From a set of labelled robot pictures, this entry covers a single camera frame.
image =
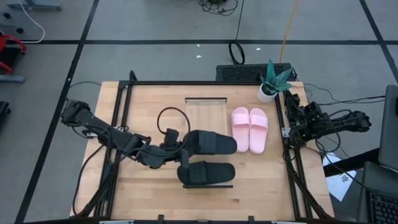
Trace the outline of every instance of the green succulent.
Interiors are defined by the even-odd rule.
[[[286,71],[283,71],[281,74],[276,75],[274,69],[274,63],[271,59],[268,61],[267,67],[267,76],[264,78],[260,76],[261,83],[266,87],[265,94],[273,95],[278,91],[286,91],[290,87],[291,84],[286,83],[287,79],[289,78],[290,74],[292,73],[293,68],[290,68]]]

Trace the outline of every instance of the black slide sandal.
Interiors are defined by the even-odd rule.
[[[208,185],[227,182],[235,178],[235,168],[230,163],[194,162],[189,169],[179,166],[178,179],[185,185]]]
[[[215,133],[214,131],[194,130],[186,134],[184,140],[187,143],[189,155],[230,155],[236,152],[234,138]]]

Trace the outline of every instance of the wooden table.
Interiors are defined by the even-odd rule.
[[[301,103],[306,105],[303,83],[292,84],[291,92],[298,93]],[[103,82],[99,94],[95,115],[107,123],[111,122],[117,87],[118,82]],[[124,160],[120,164],[111,218],[156,220],[158,215],[164,215],[166,220],[247,220],[249,215],[254,215],[256,220],[294,220],[276,105],[275,102],[261,103],[257,99],[257,90],[258,86],[133,86],[127,125],[133,133],[151,136],[152,144],[160,144],[164,138],[156,126],[161,109],[175,106],[185,111],[186,97],[226,97],[226,134],[231,132],[230,116],[235,108],[260,108],[269,118],[269,132],[265,151],[261,155],[248,151],[230,156],[193,156],[190,159],[191,162],[195,158],[232,163],[236,169],[236,177],[231,181],[233,189],[183,189],[177,179],[177,163],[169,162],[160,169],[152,170],[129,159]],[[124,97],[125,94],[122,96],[118,125]],[[185,119],[176,111],[166,111],[160,126],[178,130],[180,137],[187,132]],[[99,146],[96,139],[89,140],[85,160]],[[315,148],[313,142],[308,146]],[[309,191],[325,211],[334,216],[319,155],[309,149],[302,149],[301,155]],[[83,172],[76,200],[78,211],[98,188],[103,160],[104,150],[92,158]],[[298,188],[297,195],[301,216],[304,217],[302,194]]]

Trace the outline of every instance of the pink slipper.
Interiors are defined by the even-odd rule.
[[[250,111],[250,140],[249,148],[252,153],[261,154],[266,146],[268,132],[268,118],[259,108]]]
[[[231,114],[232,137],[234,137],[238,152],[249,149],[249,111],[245,107],[236,108]]]

